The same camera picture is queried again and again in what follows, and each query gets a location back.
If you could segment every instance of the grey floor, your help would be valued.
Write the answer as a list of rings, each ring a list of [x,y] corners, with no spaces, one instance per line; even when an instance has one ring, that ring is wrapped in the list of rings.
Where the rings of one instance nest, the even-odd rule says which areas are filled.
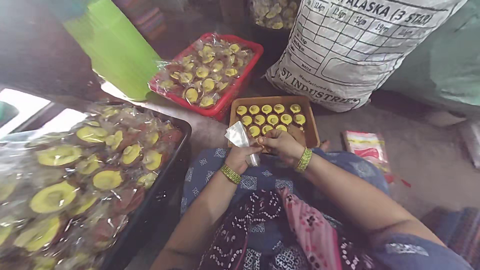
[[[190,16],[188,19],[194,21],[196,18]],[[179,44],[173,46],[159,41],[153,46],[160,56],[168,59],[200,34],[214,31],[228,32],[229,29],[203,20],[195,29],[184,27]],[[240,97],[287,95],[260,79],[271,62],[271,59],[260,61],[252,81]],[[320,139],[330,140],[331,150],[343,150],[340,134],[345,130],[381,133],[391,168],[397,176],[397,180],[390,184],[392,197],[416,217],[420,218],[436,206],[452,210],[466,206],[480,207],[480,196],[477,195],[480,171],[473,168],[455,126],[438,128],[426,123],[423,116],[430,108],[400,94],[378,90],[371,100],[359,109],[344,113],[333,113],[312,104]],[[155,93],[148,95],[148,101],[143,106],[190,123],[193,157],[204,148],[227,146],[224,138],[227,117],[218,122],[186,110]],[[410,183],[411,187],[399,179]],[[145,243],[145,248],[127,269],[147,269],[177,221],[161,225],[152,241]]]

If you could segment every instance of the black tray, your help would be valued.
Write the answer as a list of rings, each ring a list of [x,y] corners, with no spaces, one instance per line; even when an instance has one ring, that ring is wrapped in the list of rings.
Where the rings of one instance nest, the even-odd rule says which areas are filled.
[[[148,110],[143,107],[137,107],[137,109],[141,112]],[[146,193],[142,204],[129,215],[128,224],[119,234],[115,244],[106,251],[104,262],[100,268],[102,270],[122,270],[127,267],[137,252],[148,243],[151,235],[162,221],[168,202],[183,185],[191,155],[189,139],[192,135],[192,127],[184,120],[153,110],[152,112],[162,121],[170,120],[183,132],[183,139],[170,157],[167,166]]]

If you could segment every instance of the pink printed cloth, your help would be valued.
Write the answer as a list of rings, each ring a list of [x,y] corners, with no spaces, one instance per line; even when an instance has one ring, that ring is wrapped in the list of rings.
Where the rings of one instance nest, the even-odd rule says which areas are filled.
[[[297,236],[297,241],[312,268],[341,270],[336,230],[321,212],[290,193],[287,188],[279,193],[282,196],[290,229]]]

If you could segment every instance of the pink and white package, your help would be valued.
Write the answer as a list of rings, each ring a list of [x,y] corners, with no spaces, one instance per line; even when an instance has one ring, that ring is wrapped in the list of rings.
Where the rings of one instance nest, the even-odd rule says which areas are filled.
[[[348,152],[369,161],[384,173],[388,183],[393,182],[394,177],[388,164],[385,141],[380,134],[344,131],[343,137]]]

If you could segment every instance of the woman's left hand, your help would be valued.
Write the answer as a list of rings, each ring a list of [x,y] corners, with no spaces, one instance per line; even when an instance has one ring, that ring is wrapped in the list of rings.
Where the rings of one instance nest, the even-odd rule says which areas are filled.
[[[242,174],[248,168],[247,157],[262,151],[262,147],[232,147],[225,164],[238,174]]]

